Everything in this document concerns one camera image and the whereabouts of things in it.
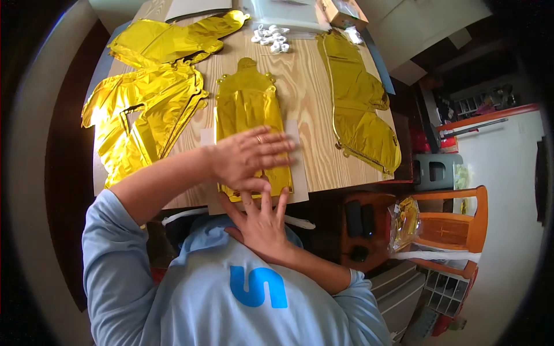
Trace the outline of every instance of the left hand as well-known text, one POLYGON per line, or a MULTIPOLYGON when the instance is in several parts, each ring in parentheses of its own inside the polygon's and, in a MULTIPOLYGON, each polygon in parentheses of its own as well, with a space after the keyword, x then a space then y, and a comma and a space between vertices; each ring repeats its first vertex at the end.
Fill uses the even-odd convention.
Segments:
POLYGON ((294 163, 293 158, 282 153, 293 151, 296 144, 288 140, 286 133, 269 130, 269 126, 260 126, 206 147, 212 178, 233 190, 271 191, 270 183, 254 178, 254 173, 294 163))
POLYGON ((224 193, 219 193, 219 200, 227 215, 237 225, 225 228, 233 238, 254 251, 262 260, 271 264, 281 264, 294 251, 295 246, 286 238, 285 209, 289 197, 288 188, 281 191, 279 204, 273 211, 271 195, 268 191, 261 194, 261 210, 254 204, 249 191, 241 191, 246 215, 229 201, 224 193))

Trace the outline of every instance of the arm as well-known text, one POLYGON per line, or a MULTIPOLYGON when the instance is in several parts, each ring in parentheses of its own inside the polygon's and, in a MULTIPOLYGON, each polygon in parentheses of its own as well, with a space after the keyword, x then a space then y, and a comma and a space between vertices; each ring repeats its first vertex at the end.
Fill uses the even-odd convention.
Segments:
POLYGON ((292 161, 282 152, 294 150, 284 133, 268 133, 258 127, 228 137, 216 146, 196 148, 159 160, 111 187, 137 224, 150 221, 167 203, 203 182, 219 182, 234 189, 271 189, 261 178, 262 169, 286 166, 292 161))
POLYGON ((149 221, 172 198, 206 181, 265 190, 260 169, 289 164, 278 153, 294 149, 282 133, 261 127, 141 169, 100 193, 86 214, 84 288, 97 345, 138 344, 155 287, 146 253, 149 221))
POLYGON ((296 270, 314 280, 333 298, 348 317, 354 345, 390 345, 391 339, 377 301, 370 291, 371 283, 363 273, 321 259, 286 239, 284 217, 288 191, 281 193, 275 211, 269 193, 263 192, 261 210, 247 191, 240 192, 246 215, 227 198, 220 200, 237 228, 225 229, 232 237, 254 251, 267 263, 296 270))

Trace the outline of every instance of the cardboard box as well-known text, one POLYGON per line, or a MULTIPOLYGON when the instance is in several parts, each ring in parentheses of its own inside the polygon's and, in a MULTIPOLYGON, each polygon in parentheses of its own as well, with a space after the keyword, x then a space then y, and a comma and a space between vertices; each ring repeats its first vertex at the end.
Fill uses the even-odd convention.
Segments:
POLYGON ((358 30, 358 32, 362 32, 362 30, 366 28, 367 18, 354 0, 346 0, 346 2, 356 8, 358 14, 360 15, 359 18, 339 12, 332 0, 318 0, 317 2, 332 26, 346 29, 354 25, 356 26, 356 30, 358 30))

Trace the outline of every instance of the person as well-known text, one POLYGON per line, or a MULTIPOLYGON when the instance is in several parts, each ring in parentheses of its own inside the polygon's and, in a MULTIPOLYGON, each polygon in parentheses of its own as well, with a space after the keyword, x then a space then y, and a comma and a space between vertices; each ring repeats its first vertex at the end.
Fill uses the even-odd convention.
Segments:
POLYGON ((302 249, 256 171, 291 165, 284 133, 259 127, 143 168, 102 191, 86 213, 84 288, 96 345, 390 345, 361 272, 302 249), (161 283, 140 225, 204 182, 240 191, 246 214, 197 219, 161 283), (261 208, 251 191, 262 193, 261 208))

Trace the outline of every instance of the blue letter s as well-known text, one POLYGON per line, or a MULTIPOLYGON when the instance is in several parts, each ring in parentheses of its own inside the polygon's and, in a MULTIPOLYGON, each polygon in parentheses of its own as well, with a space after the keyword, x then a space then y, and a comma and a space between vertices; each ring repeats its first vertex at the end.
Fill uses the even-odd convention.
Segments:
POLYGON ((264 303, 264 282, 269 285, 269 297, 272 308, 286 308, 286 293, 283 278, 269 268, 256 268, 248 275, 248 292, 244 291, 244 268, 231 266, 231 292, 242 304, 259 307, 264 303))

